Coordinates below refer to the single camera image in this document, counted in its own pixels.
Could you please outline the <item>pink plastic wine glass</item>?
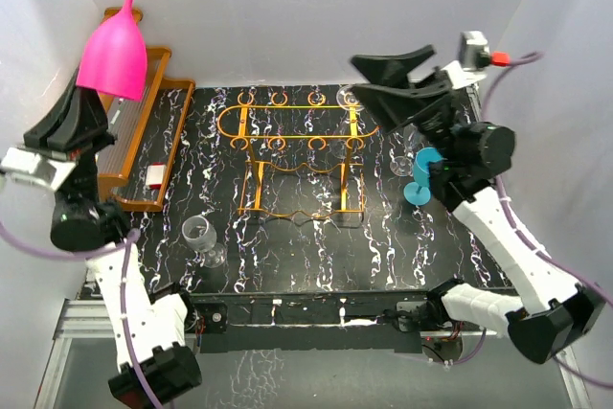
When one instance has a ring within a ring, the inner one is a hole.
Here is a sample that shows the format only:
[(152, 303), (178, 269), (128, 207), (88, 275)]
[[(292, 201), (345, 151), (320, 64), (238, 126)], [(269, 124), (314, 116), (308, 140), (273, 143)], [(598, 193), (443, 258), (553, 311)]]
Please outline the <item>pink plastic wine glass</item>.
[(142, 98), (148, 71), (147, 46), (132, 14), (133, 0), (103, 21), (84, 47), (76, 85), (127, 100)]

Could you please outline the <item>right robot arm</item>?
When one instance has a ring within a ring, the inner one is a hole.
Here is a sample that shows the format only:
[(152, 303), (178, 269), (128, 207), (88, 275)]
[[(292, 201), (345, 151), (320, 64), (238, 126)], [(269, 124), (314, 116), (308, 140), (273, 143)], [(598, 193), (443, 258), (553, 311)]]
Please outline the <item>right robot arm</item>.
[(503, 269), (514, 294), (499, 295), (452, 279), (427, 294), (427, 318), (438, 329), (469, 322), (509, 337), (528, 360), (542, 364), (589, 332), (608, 300), (604, 292), (559, 266), (513, 216), (502, 174), (511, 167), (514, 132), (457, 113), (462, 91), (489, 66), (503, 72), (534, 62), (484, 45), (465, 45), (458, 58), (412, 82), (412, 70), (434, 55), (432, 46), (394, 56), (356, 55), (364, 82), (352, 92), (379, 128), (391, 134), (413, 126), (433, 153), (415, 159), (415, 185), (427, 189)]

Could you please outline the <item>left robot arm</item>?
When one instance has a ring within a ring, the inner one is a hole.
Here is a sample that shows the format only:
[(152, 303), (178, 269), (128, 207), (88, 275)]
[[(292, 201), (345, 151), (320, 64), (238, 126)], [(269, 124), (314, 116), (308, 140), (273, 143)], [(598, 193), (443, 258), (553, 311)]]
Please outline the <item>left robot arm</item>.
[(178, 284), (147, 291), (135, 230), (116, 202), (100, 199), (96, 155), (114, 138), (99, 94), (70, 80), (23, 138), (34, 158), (30, 181), (54, 192), (52, 244), (82, 253), (101, 292), (117, 351), (112, 396), (129, 408), (161, 408), (199, 386), (200, 368), (185, 340), (197, 307)]

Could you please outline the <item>clear large wine glass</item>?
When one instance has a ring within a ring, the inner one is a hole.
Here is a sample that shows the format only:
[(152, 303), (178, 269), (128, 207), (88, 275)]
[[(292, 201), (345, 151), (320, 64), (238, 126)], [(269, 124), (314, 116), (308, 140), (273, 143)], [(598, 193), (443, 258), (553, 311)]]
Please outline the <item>clear large wine glass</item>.
[(345, 111), (341, 117), (341, 122), (334, 130), (335, 138), (332, 140), (331, 153), (340, 160), (344, 160), (347, 151), (347, 139), (352, 134), (352, 115), (358, 119), (357, 115), (363, 110), (363, 106), (352, 92), (350, 85), (342, 86), (336, 94), (337, 105)]

